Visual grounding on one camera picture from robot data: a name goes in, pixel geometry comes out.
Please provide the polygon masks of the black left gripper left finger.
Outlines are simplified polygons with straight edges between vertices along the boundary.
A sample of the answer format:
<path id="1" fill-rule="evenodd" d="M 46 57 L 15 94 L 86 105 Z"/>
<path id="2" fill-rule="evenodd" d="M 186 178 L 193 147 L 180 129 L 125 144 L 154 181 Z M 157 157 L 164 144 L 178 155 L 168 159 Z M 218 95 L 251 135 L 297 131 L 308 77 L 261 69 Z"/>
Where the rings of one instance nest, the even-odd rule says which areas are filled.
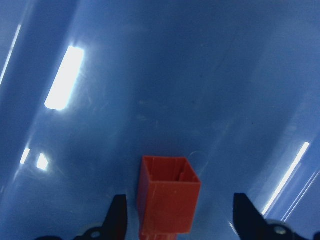
<path id="1" fill-rule="evenodd" d="M 95 226 L 74 240 L 125 240 L 128 229 L 128 204 L 125 194 L 115 195 L 101 226 Z"/>

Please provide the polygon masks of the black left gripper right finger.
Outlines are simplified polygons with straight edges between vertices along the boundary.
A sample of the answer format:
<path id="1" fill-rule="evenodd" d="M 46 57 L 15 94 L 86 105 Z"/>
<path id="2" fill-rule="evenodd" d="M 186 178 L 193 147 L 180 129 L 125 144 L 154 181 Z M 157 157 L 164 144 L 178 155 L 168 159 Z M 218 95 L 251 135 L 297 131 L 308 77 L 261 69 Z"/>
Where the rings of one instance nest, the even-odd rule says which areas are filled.
<path id="1" fill-rule="evenodd" d="M 244 193 L 233 195 L 233 226 L 241 240 L 304 240 L 290 226 L 279 220 L 268 220 Z"/>

